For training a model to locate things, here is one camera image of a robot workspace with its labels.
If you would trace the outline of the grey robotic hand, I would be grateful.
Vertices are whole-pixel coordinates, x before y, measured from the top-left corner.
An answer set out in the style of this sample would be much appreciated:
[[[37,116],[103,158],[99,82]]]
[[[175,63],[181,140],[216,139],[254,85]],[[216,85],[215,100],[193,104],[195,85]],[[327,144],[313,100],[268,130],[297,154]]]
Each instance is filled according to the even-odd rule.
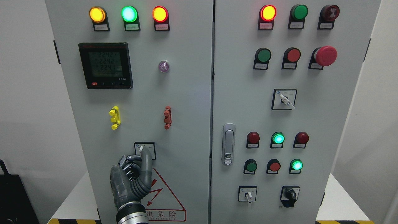
[[[122,156],[118,165],[110,170],[110,184],[117,210],[121,210],[127,203],[138,202],[151,190],[152,183],[152,156],[148,148],[140,147],[140,156]],[[128,162],[141,161],[140,174],[136,180],[131,181],[126,173],[132,165]]]

